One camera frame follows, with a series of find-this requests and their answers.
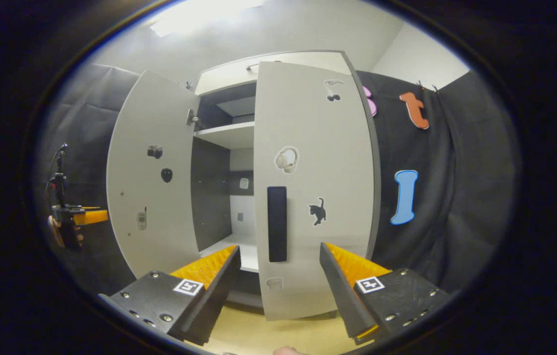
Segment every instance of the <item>sticker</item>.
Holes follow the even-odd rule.
[[[323,220],[326,220],[326,209],[324,209],[324,198],[318,197],[321,201],[319,206],[309,205],[309,214],[316,216],[316,222],[314,222],[314,227],[321,224]]]
[[[265,280],[265,285],[271,290],[280,290],[283,288],[283,278],[282,277],[272,277],[271,279]]]
[[[189,296],[195,296],[202,287],[204,287],[204,284],[202,283],[184,279],[179,284],[177,284],[177,286],[175,286],[173,290],[175,292],[187,294]]]
[[[362,87],[364,90],[364,94],[366,94],[366,100],[368,101],[368,107],[371,109],[371,116],[375,116],[377,114],[377,105],[375,105],[375,101],[371,100],[372,92],[368,90],[367,87]]]
[[[154,157],[155,159],[160,159],[162,157],[162,147],[156,145],[148,146],[147,156]]]
[[[274,158],[274,164],[283,173],[293,174],[296,171],[299,156],[295,146],[285,146]]]
[[[173,171],[169,168],[164,168],[160,172],[160,176],[162,177],[162,180],[164,180],[164,182],[170,182],[171,179],[173,179]]]
[[[359,289],[362,290],[362,293],[375,292],[376,290],[386,288],[375,276],[369,277],[368,279],[357,280],[355,282],[357,283],[357,286],[359,286]]]
[[[414,203],[414,183],[418,179],[416,170],[401,170],[395,174],[395,181],[399,184],[397,211],[390,219],[392,224],[408,223],[414,218],[412,205]]]
[[[338,84],[344,84],[344,81],[338,80],[338,79],[326,79],[324,80],[324,88],[326,89],[326,99],[328,101],[339,101],[340,97],[338,94],[335,94],[335,92],[333,92],[333,90],[331,90],[332,87],[334,87],[335,85]]]
[[[421,108],[425,108],[423,103],[416,99],[416,96],[412,92],[406,92],[399,96],[401,101],[405,102],[408,108],[409,119],[412,121],[414,126],[421,128],[422,130],[427,130],[430,127],[429,121],[424,119],[421,115]]]
[[[147,207],[145,206],[145,211],[138,211],[138,215],[136,216],[136,220],[138,221],[138,230],[143,231],[147,229]]]

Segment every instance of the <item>cabinet shelf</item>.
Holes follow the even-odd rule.
[[[229,124],[209,128],[194,133],[198,139],[220,145],[228,149],[254,147],[254,122]]]
[[[227,248],[230,245],[239,245],[241,251],[241,270],[259,272],[259,260],[256,251],[256,236],[244,234],[231,234],[210,247],[199,252],[203,258],[214,252]]]

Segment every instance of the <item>yellow floor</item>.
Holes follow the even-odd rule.
[[[254,309],[226,305],[209,342],[199,348],[215,354],[271,355],[274,349],[291,346],[308,355],[335,355],[366,345],[356,346],[346,335],[342,318],[335,315],[266,321]]]

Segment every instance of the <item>ceiling light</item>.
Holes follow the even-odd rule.
[[[186,0],[166,9],[150,28],[160,37],[173,32],[188,34],[215,20],[238,15],[263,0]]]

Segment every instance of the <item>black door handle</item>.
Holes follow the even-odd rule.
[[[287,261],[287,187],[267,187],[269,262]]]

